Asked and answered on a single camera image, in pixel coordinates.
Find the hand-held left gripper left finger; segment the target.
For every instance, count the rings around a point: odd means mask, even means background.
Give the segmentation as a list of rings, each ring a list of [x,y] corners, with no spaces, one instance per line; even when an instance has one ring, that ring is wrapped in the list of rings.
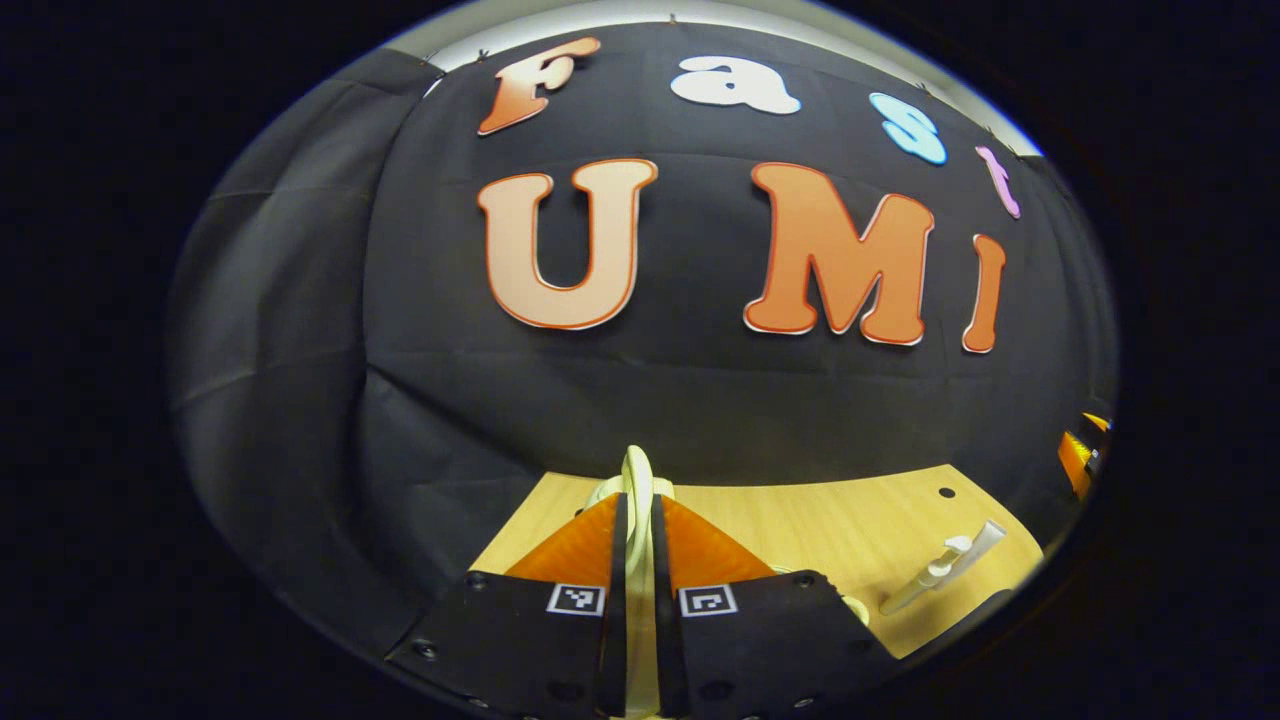
[[[483,719],[623,715],[628,520],[628,496],[614,493],[558,530],[584,547],[575,561],[467,571],[387,664]]]

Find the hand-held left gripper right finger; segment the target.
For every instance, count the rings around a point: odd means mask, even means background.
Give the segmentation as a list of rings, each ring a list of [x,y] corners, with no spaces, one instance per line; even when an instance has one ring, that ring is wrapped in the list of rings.
[[[660,714],[676,719],[823,719],[850,708],[901,662],[820,573],[730,580],[714,527],[658,496],[652,503]]]

